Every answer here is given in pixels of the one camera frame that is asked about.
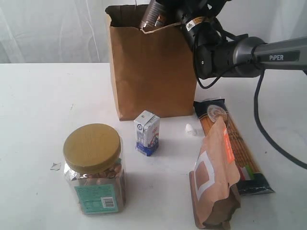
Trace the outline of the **right robot arm black grey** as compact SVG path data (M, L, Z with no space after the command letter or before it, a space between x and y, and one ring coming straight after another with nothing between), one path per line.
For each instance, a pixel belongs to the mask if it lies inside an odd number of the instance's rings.
M234 35L217 15L225 0L162 0L168 16L180 29L192 51L197 79L254 78L261 69L307 70L305 37L275 43L248 34Z

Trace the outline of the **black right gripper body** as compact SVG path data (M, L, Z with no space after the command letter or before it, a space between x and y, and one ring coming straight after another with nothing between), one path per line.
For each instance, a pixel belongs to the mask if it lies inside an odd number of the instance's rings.
M225 0L158 0L165 7L169 22L182 22L194 17L212 18L225 5Z

